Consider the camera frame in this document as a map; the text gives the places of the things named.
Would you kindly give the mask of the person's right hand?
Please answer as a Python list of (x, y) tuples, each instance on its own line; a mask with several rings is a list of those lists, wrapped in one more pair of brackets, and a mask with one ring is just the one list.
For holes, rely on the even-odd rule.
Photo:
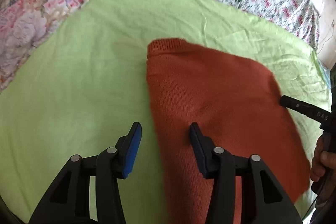
[(314, 157), (311, 161), (310, 179), (313, 182), (318, 182), (329, 168), (332, 170), (331, 179), (335, 181), (335, 167), (335, 153), (323, 150), (323, 136), (321, 135), (317, 140)]

